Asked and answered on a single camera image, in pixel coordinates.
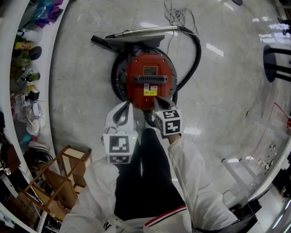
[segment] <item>red vacuum cleaner body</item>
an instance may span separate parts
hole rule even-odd
[[[142,110],[154,108],[155,96],[170,97],[173,93],[173,69],[160,54],[135,56],[126,68],[127,98]]]

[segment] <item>white cube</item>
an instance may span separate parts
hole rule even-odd
[[[130,163],[137,134],[103,134],[108,163]]]
[[[182,130],[182,113],[180,109],[157,111],[156,127],[164,136],[179,134]]]

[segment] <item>white sleeve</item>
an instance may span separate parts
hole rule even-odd
[[[194,227],[219,230],[233,224],[237,218],[214,189],[196,146],[184,139],[176,140],[169,146],[169,156]]]
[[[99,233],[114,214],[118,169],[106,159],[96,161],[86,169],[85,189],[75,206],[64,218],[60,233]]]

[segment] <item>white jacket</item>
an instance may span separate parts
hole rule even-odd
[[[234,223],[237,218],[225,207],[222,195],[214,189],[196,146],[179,139],[168,150],[187,207],[156,218],[119,221],[114,215],[118,169],[102,159],[87,168],[84,175],[87,186],[66,215],[60,232],[190,233],[191,220],[195,228],[205,230],[218,230]]]

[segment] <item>vent grille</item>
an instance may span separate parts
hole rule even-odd
[[[161,83],[165,81],[163,76],[142,76],[139,78],[141,83]]]

